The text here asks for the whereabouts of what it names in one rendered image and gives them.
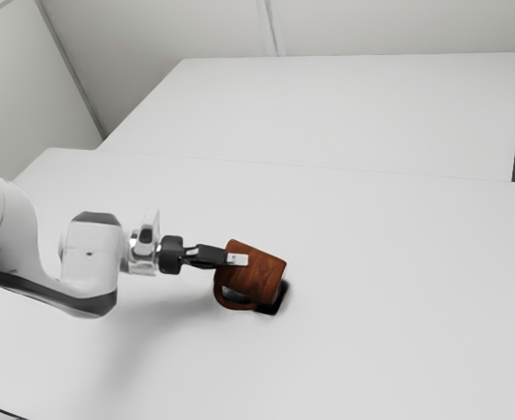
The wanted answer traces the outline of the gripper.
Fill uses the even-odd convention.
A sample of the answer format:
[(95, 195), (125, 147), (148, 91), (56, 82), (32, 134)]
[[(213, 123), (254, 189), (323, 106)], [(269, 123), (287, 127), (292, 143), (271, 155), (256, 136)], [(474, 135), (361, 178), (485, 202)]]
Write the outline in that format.
[(249, 256), (204, 244), (184, 249), (181, 236), (164, 235), (158, 251), (159, 271), (164, 274), (178, 275), (182, 263), (198, 269), (216, 269), (222, 266), (245, 267), (249, 263)]

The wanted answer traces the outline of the brown wooden mug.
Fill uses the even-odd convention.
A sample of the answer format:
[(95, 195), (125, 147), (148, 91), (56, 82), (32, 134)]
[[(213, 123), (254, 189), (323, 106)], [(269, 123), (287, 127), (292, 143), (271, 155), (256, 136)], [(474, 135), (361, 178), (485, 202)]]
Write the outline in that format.
[(233, 311), (276, 315), (289, 286), (283, 279), (286, 261), (235, 239), (228, 241), (226, 251), (247, 255), (248, 264), (216, 269), (215, 300)]

